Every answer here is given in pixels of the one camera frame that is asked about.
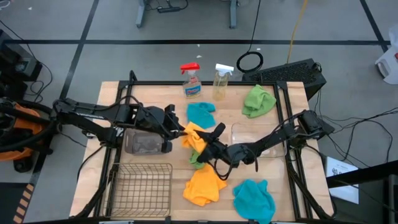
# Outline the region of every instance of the wooden table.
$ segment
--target wooden table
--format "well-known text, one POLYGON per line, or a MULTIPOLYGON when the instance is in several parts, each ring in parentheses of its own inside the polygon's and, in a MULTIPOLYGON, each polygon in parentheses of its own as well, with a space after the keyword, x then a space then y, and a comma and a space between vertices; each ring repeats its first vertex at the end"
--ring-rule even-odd
MULTIPOLYGON (((117 88, 118 82, 103 82, 99 93, 98 104, 110 105, 114 103, 117 88)), ((168 104, 175 104, 175 113, 180 118, 180 124, 182 125, 186 124, 186 109, 188 103, 196 101, 214 103, 216 105, 216 111, 213 115, 216 122, 223 122, 226 125, 226 129, 221 135, 220 140, 227 144, 231 144, 231 129, 236 123, 242 124, 243 126, 261 124, 264 136, 269 134, 279 123, 275 107, 267 114, 254 119, 248 119, 245 115, 242 115, 241 110, 243 100, 252 88, 251 86, 229 86, 227 89, 226 99, 223 101, 212 100, 212 86, 202 86, 202 88, 203 91, 201 96, 190 100, 184 98, 181 86, 134 85, 132 88, 132 94, 141 101, 144 106, 158 106, 159 108, 164 108, 168 104)), ((265 86, 264 88, 271 94, 274 92, 270 86, 265 86)), ((308 102, 305 96, 303 84, 297 82, 288 83, 288 88, 293 114, 307 110, 308 102)), ((281 103, 284 118, 287 118, 282 91, 280 91, 280 97, 282 100, 281 103)), ((96 122, 103 126, 109 126, 107 121, 98 120, 96 122)), ((308 141, 308 144, 318 148, 316 140, 310 140, 308 141)), ((93 151, 98 147, 99 142, 96 139, 88 140, 85 158, 93 153, 93 151)), ((275 146, 274 150, 282 150, 282 145, 280 144, 275 146)), ((97 155, 91 158, 81 170, 70 215, 75 215, 80 212, 97 190, 103 166, 104 154, 105 150, 97 153, 97 155)), ((258 159, 259 172, 255 171, 254 164, 249 166, 241 164, 237 169, 233 169, 229 179, 227 180, 228 186, 220 191, 220 200, 218 202, 205 205, 204 207, 199 207, 182 197, 185 183, 190 180, 195 171, 192 165, 188 162, 190 154, 191 150, 182 148, 181 140, 175 139, 173 140, 172 152, 168 154, 138 157, 122 151, 121 163, 159 162, 172 164, 172 210, 170 213, 172 220, 244 221, 245 219, 241 218, 233 207, 234 196, 232 194, 232 189, 240 184, 244 179, 266 179, 268 181, 268 191, 272 194, 277 207, 273 220, 295 220, 288 175, 286 172, 285 157, 260 157, 258 159)), ((308 190, 327 214, 331 215, 333 213, 333 207, 319 155, 316 152, 311 151, 311 149, 303 149, 302 162, 308 190)), ((220 173, 225 173, 228 168, 228 166, 222 162, 219 162, 219 167, 220 173)), ((297 192, 300 211, 302 217, 305 217, 302 194, 299 190, 297 192)))

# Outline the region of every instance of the yellow cloth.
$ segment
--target yellow cloth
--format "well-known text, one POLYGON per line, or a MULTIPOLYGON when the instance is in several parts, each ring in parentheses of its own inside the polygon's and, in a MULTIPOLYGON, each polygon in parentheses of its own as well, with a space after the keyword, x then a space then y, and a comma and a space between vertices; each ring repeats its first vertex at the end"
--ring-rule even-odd
POLYGON ((185 184, 183 197, 192 203, 204 206, 210 202, 217 202, 219 190, 226 187, 226 181, 215 174, 209 164, 195 171, 190 181, 185 184))
POLYGON ((184 130, 184 132, 187 133, 187 135, 182 136, 182 146, 192 147, 197 152, 201 153, 203 152, 203 150, 205 150, 207 143, 201 137, 199 137, 199 135, 195 130, 205 131, 203 128, 199 127, 198 125, 189 122, 184 130))

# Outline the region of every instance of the blue cloth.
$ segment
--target blue cloth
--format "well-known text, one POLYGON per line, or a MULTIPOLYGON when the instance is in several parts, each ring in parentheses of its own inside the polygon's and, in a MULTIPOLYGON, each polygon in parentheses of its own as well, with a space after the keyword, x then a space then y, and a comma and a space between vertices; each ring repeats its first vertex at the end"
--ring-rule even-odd
POLYGON ((256 183, 245 180, 233 189, 234 206, 237 213, 248 220, 257 220, 260 224, 268 224, 275 214, 275 202, 267 192, 266 180, 256 183))
POLYGON ((213 103, 190 103, 187 108, 188 122, 198 125, 206 129, 216 125, 213 115, 210 112, 216 111, 216 106, 213 103))

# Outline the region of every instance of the gray floor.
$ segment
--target gray floor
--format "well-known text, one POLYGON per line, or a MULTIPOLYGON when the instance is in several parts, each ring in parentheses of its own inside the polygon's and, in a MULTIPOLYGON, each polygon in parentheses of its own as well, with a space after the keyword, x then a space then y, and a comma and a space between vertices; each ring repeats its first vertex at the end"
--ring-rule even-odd
MULTIPOLYGON (((185 1, 172 0, 183 6, 185 1)), ((257 1, 241 0, 238 27, 228 28, 228 3, 211 0, 189 0, 184 11, 158 14, 148 11, 144 26, 134 25, 137 1, 100 0, 87 39, 157 40, 157 39, 250 39, 257 1)), ((255 39, 289 40, 300 12, 302 0, 263 1, 255 39)), ((25 39, 80 39, 93 0, 18 0, 0 11, 0 19, 25 39)), ((367 0, 381 34, 389 40, 388 28, 397 23, 395 0, 367 0)), ((308 3, 296 33, 298 40, 377 40, 359 0, 317 0, 308 3)), ((139 80, 181 80, 179 66, 196 61, 202 80, 212 80, 215 63, 235 65, 248 45, 85 45, 80 56, 68 97, 95 103, 102 81, 127 80, 134 70, 139 80)), ((31 45, 36 57, 47 64, 54 81, 44 91, 44 104, 50 106, 59 97, 77 45, 31 45)), ((264 56, 263 68, 285 63, 288 45, 253 45, 264 56)), ((371 116, 398 105, 398 86, 384 83, 374 67, 382 55, 380 46, 371 45, 295 45, 291 62, 313 58, 320 62, 328 83, 322 90, 322 113, 332 118, 371 116)), ((253 66, 255 59, 243 62, 253 66)), ((233 79, 241 74, 234 72, 233 79)), ((45 83, 49 73, 39 77, 45 83)), ((310 100, 315 106, 316 98, 310 100)), ((393 136, 398 135, 398 119, 394 115, 378 118, 393 136)), ((66 133, 85 142, 75 128, 66 133)), ((334 136, 345 150, 349 132, 334 136)), ((388 136, 375 124, 361 124, 355 133, 351 154, 366 164, 381 164, 386 158, 388 136)), ((328 156, 340 159, 329 140, 319 141, 328 156)), ((398 143, 393 142, 390 160, 398 159, 398 143)), ((48 156, 37 183, 26 222, 66 218, 76 187, 76 172, 83 157, 80 146, 63 136, 53 140, 55 152, 48 156)), ((0 163, 0 182, 27 182, 30 174, 13 171, 12 163, 0 163)), ((381 200, 381 183, 361 185, 381 200)), ((337 200, 338 217, 380 223, 382 208, 360 194, 360 204, 337 200)))

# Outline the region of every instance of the wire basket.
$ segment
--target wire basket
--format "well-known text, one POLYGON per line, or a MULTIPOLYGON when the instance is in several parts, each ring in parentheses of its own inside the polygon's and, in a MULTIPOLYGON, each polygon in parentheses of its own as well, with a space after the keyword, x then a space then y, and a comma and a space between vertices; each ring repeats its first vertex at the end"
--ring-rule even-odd
POLYGON ((170 214, 171 164, 115 165, 119 169, 108 175, 112 179, 105 191, 104 216, 162 218, 170 214))

